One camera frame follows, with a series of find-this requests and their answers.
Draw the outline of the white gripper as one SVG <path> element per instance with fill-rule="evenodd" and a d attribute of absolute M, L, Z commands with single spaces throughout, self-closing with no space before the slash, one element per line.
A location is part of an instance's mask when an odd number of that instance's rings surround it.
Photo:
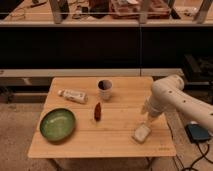
<path fill-rule="evenodd" d="M 157 119 L 159 115 L 164 112 L 165 109 L 166 107 L 154 97 L 149 97 L 148 99 L 146 99 L 141 110 L 142 114 L 148 114 L 145 124 L 150 125 Z"/>

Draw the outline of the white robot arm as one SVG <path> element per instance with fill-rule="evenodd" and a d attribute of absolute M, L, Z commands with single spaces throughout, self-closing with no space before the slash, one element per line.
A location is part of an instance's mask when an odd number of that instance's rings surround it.
<path fill-rule="evenodd" d="M 213 105 L 187 95 L 183 88 L 184 81 L 178 75 L 154 81 L 151 96 L 145 100 L 142 112 L 148 114 L 149 121 L 153 121 L 171 105 L 213 133 Z"/>

